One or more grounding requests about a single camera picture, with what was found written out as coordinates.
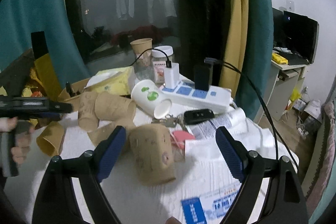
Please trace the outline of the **left hand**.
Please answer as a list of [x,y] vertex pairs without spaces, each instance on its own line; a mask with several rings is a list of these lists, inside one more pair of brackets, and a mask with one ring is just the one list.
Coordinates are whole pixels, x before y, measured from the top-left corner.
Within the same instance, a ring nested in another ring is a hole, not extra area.
[[[1,118],[1,133],[11,132],[17,128],[18,118]],[[15,144],[16,146],[11,149],[11,155],[13,161],[18,165],[23,164],[27,154],[30,151],[30,144],[32,139],[32,134],[34,133],[34,127],[30,124],[30,127],[27,131],[21,132],[15,135]]]

